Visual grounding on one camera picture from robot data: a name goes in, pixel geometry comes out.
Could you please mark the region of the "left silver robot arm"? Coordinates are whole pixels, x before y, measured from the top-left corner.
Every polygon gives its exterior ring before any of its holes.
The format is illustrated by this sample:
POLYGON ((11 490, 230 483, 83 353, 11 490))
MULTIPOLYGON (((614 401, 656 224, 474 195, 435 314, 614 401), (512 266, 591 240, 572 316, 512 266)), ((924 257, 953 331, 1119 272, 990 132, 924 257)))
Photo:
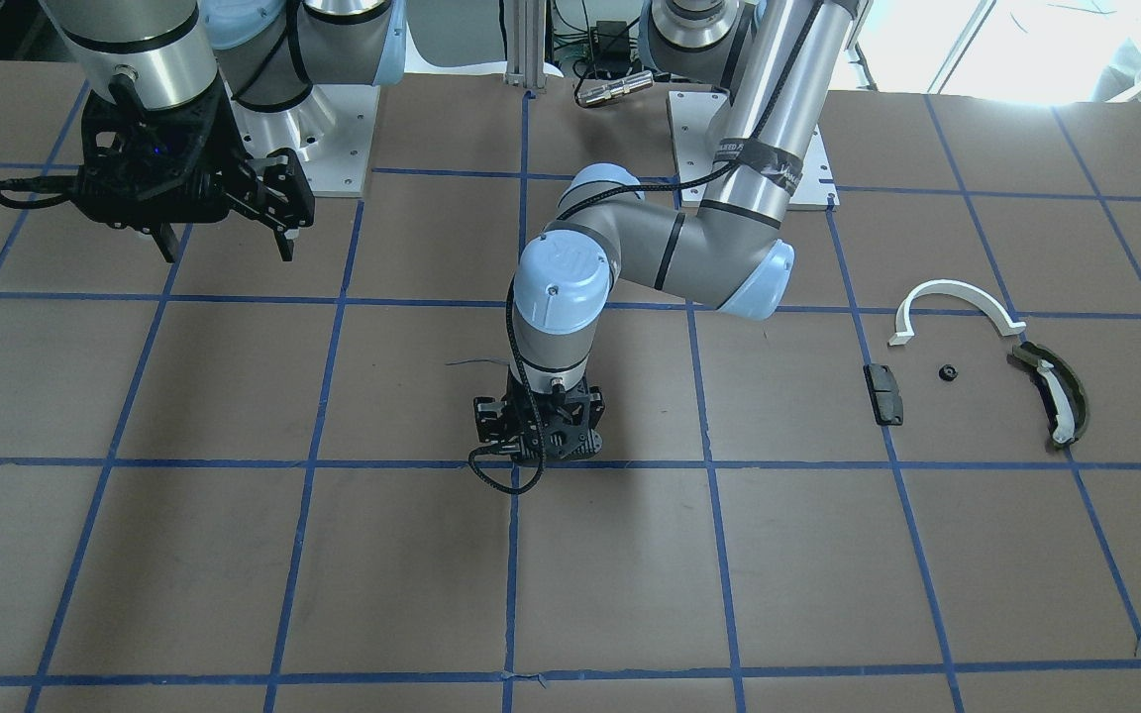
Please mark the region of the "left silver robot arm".
POLYGON ((605 403, 586 380, 599 317, 620 281, 748 321, 780 303, 795 262, 780 222, 798 191, 830 78, 865 1, 648 1, 644 62, 728 94, 709 125, 710 167, 680 185, 691 212, 614 163, 583 168, 521 249, 505 298, 511 360, 499 400, 478 397, 475 457, 520 465, 593 457, 605 403))

